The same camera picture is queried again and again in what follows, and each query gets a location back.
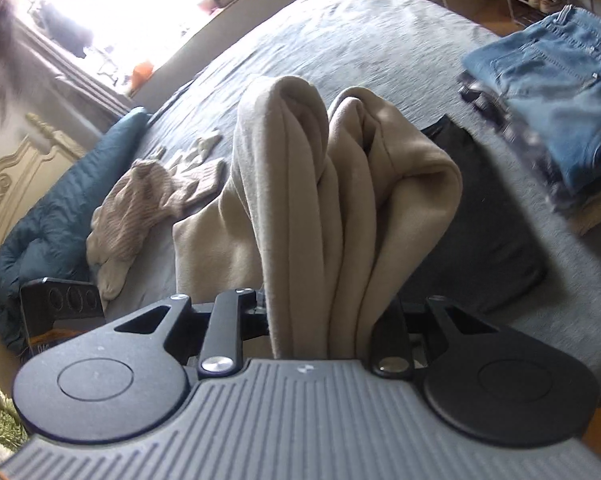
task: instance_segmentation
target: orange floor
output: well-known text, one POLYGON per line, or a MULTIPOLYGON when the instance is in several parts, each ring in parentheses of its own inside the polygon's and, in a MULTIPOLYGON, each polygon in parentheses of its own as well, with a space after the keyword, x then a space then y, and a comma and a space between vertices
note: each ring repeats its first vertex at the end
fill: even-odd
MULTIPOLYGON (((513 23, 510 20, 509 15, 504 14, 501 9, 498 9, 497 4, 494 2, 487 4, 487 6, 474 17, 474 21, 480 23, 483 27, 488 28, 499 36, 507 36, 517 30, 521 30, 519 25, 513 23)), ((594 419, 583 440, 591 449, 601 456, 601 408, 597 410, 596 415, 594 415, 594 419)))

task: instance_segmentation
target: blue jeans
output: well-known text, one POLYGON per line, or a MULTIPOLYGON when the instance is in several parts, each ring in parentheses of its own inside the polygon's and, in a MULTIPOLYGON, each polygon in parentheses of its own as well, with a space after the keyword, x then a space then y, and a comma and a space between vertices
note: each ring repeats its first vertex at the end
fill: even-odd
POLYGON ((601 175, 599 17, 566 6, 463 65, 539 134, 571 192, 601 175))

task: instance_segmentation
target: gray ribbed panel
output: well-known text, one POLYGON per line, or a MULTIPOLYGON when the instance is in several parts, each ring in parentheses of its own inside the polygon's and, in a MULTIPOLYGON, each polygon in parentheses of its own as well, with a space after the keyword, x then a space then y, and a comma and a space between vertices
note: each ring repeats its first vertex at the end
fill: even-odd
POLYGON ((254 360, 201 384, 145 438, 80 448, 35 437, 3 470, 10 480, 601 479, 600 460, 577 440, 486 446, 447 427, 411 384, 356 361, 307 364, 254 360))

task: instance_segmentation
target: headboard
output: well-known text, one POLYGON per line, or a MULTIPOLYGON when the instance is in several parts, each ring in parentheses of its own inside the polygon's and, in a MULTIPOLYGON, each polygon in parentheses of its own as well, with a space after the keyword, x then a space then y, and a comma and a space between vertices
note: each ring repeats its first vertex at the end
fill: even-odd
MULTIPOLYGON (((14 153, 0 158, 0 245, 16 222, 85 155, 74 140, 35 114, 27 114, 26 118, 51 148, 43 153, 38 143, 26 136, 14 153)), ((0 388, 9 396, 18 366, 18 357, 0 341, 0 388)))

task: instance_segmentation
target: silver bolt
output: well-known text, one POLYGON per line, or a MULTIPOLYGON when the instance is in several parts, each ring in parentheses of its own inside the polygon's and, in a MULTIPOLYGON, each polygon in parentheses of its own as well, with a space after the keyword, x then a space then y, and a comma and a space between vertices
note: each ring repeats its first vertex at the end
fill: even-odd
POLYGON ((383 357, 379 361, 379 370, 388 374, 401 374, 409 370, 409 361, 402 357, 383 357))
POLYGON ((214 357, 207 357, 205 361, 200 363, 203 370, 219 374, 226 372, 234 365, 234 361, 224 355, 215 355, 214 357))

